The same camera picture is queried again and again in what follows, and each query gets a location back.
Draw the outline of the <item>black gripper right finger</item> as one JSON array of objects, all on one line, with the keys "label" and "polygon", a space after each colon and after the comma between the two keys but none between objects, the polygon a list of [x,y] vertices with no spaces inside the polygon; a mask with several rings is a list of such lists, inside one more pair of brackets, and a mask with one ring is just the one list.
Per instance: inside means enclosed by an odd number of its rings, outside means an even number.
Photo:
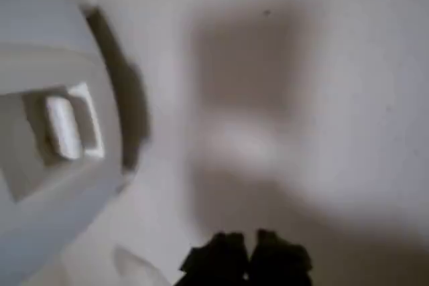
[{"label": "black gripper right finger", "polygon": [[301,244],[259,229],[257,243],[249,259],[250,285],[311,285],[312,259]]}]

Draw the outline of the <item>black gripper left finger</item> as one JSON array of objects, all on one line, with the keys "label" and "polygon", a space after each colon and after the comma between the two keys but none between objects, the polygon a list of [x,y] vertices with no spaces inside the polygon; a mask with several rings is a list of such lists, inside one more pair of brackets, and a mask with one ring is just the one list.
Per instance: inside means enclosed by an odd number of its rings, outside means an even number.
[{"label": "black gripper left finger", "polygon": [[218,232],[204,245],[193,247],[180,267],[177,285],[246,285],[248,268],[245,237],[241,232]]}]

